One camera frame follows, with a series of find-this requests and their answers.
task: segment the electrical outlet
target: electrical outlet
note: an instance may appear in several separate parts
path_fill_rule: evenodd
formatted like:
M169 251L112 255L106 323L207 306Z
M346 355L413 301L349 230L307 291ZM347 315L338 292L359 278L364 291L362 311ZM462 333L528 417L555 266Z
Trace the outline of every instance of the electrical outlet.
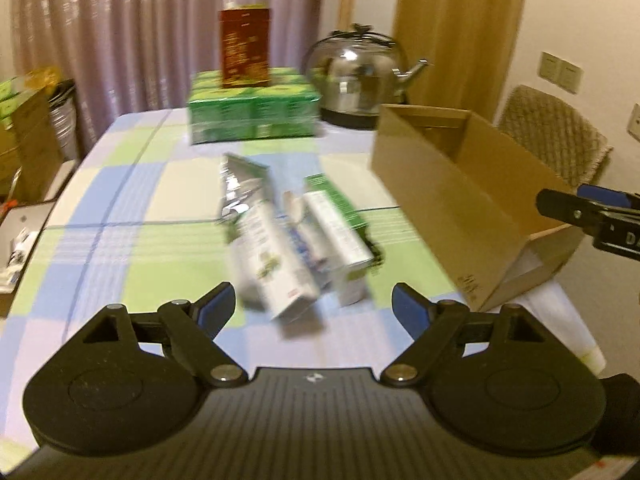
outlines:
M552 56L548 52L543 52L540 56L540 66L538 67L538 75L542 79L556 83L558 81L558 75L560 73L561 59L556 56Z
M640 105L634 106L634 111L631 112L631 118L629 124L626 126L626 130L633 135L636 139L640 140Z
M558 86L560 88L564 88L572 94L577 94L581 79L582 69L579 66L572 65L568 61L563 61L560 64L560 75L558 76Z

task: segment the plaid tablecloth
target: plaid tablecloth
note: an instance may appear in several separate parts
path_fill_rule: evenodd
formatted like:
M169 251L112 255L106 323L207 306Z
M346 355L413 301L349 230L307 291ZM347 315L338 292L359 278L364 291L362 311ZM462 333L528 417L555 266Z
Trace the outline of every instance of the plaid tablecloth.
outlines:
M105 304L148 312L231 280L222 227L214 222L225 152L269 165L279 194L302 192L303 177L326 173L363 211L386 260L367 277L370 300L340 308L325 294L309 316L285 327L239 305L216 343L249 374L261 365L369 366L379 373L411 342L390 309L396 282L430 298L461 298L367 169L373 139L321 124L313 139L190 146L184 109L117 119L60 197L0 338L0 435L35 446L22 413L24 387ZM599 352L555 282L520 301L580 357Z

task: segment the pink curtain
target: pink curtain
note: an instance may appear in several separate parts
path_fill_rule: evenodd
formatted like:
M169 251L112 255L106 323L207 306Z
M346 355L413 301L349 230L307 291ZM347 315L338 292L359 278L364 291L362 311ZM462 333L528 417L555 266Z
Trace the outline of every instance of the pink curtain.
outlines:
M300 65L320 0L237 0L271 7L272 66ZM89 150L121 114L181 107L194 72L219 65L222 0L14 0L20 73L58 65L78 88Z

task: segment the kettle base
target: kettle base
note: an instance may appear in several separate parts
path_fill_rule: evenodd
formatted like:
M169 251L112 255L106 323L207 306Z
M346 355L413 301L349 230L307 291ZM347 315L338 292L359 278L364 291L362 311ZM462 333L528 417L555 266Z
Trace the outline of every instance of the kettle base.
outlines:
M320 108L320 118L327 123L350 130L375 130L378 124L377 115L352 115Z

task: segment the brown curtain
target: brown curtain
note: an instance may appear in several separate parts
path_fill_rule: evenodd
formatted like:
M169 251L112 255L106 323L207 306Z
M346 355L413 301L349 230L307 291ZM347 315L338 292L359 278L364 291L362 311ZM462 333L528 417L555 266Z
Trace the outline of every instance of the brown curtain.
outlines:
M299 66L320 0L271 7L272 66ZM13 0L16 68L58 65L76 80L84 148L121 114L181 107L190 76L219 65L222 0Z
M524 0L398 0L395 36L428 58L411 104L473 110L493 121Z

